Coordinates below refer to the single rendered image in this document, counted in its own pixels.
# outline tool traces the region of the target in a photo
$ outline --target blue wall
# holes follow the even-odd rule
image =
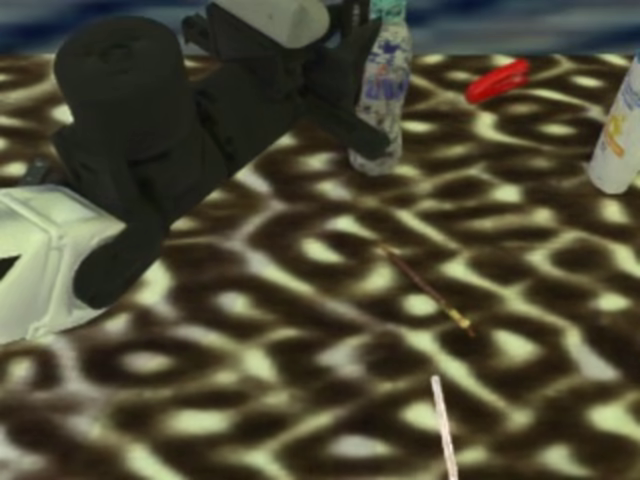
[[[178,30],[206,0],[0,0],[0,53],[52,53],[94,18],[137,14]],[[640,0],[409,0],[418,54],[633,52]]]

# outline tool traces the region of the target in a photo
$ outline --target plastic bottle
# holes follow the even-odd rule
[[[371,18],[382,18],[380,35],[369,55],[357,115],[391,138],[386,155],[376,160],[349,151],[349,161],[367,175],[384,175],[402,157],[402,108],[409,87],[413,44],[406,23],[406,0],[371,0]]]
[[[640,53],[618,91],[593,157],[591,182],[608,194],[624,193],[640,172]]]

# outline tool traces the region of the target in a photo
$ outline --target brown and cream patterned surface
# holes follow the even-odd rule
[[[68,121],[50,60],[0,62],[2,187]],[[462,480],[640,478],[640,190],[582,168],[629,59],[534,58],[528,87],[467,105],[507,61],[417,59],[394,175],[302,125],[110,314],[0,348],[0,479],[441,480],[434,374]]]

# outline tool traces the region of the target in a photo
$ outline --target red object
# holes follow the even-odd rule
[[[529,82],[527,74],[531,65],[523,58],[483,75],[473,82],[466,92],[469,103],[480,103],[508,92]]]

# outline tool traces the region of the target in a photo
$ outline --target white stick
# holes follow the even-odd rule
[[[442,448],[444,450],[444,460],[447,465],[449,480],[458,480],[458,466],[456,465],[456,457],[453,451],[453,442],[451,441],[449,419],[447,418],[447,407],[444,403],[444,395],[442,393],[440,377],[438,377],[437,375],[431,377],[431,388],[433,389],[433,398],[436,401],[436,412],[438,413],[438,420],[440,422]]]

